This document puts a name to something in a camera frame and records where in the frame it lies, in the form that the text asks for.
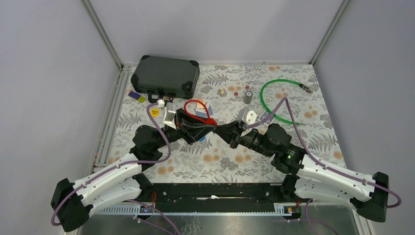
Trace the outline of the red cable lock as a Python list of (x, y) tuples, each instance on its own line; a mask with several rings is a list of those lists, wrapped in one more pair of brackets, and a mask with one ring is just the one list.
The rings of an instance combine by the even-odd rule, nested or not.
[[(195, 103), (196, 108), (194, 109), (194, 113), (191, 113), (187, 106), (190, 103)], [(203, 100), (201, 99), (191, 99), (184, 103), (184, 111), (187, 115), (189, 115), (192, 118), (195, 118), (198, 121), (201, 121), (202, 123), (209, 124), (209, 125), (215, 125), (217, 126), (217, 122), (213, 119), (213, 109), (210, 105), (207, 105)]]

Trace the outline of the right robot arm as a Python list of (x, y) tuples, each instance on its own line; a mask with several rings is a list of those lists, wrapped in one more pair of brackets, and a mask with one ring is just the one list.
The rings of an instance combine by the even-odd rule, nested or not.
[(269, 125), (264, 134), (255, 128), (246, 129), (241, 121), (217, 126), (185, 121), (180, 129), (192, 141), (213, 132), (230, 148), (242, 145), (272, 158), (272, 166), (287, 175), (280, 189), (285, 201), (298, 198), (334, 202), (368, 220), (386, 221), (388, 175), (355, 172), (314, 158), (305, 147), (293, 145), (292, 137), (278, 124)]

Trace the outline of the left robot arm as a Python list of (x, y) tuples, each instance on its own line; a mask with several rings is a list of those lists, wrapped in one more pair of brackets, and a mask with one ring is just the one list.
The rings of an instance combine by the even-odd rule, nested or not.
[(198, 117), (182, 108), (174, 111), (171, 118), (169, 114), (165, 111), (164, 128), (153, 117), (151, 126), (140, 126), (133, 139), (134, 147), (117, 161), (84, 178), (59, 181), (51, 201), (51, 224), (71, 232), (100, 209), (135, 198), (148, 200), (152, 189), (136, 176), (167, 161), (172, 142), (184, 139), (194, 143), (217, 126), (211, 117)]

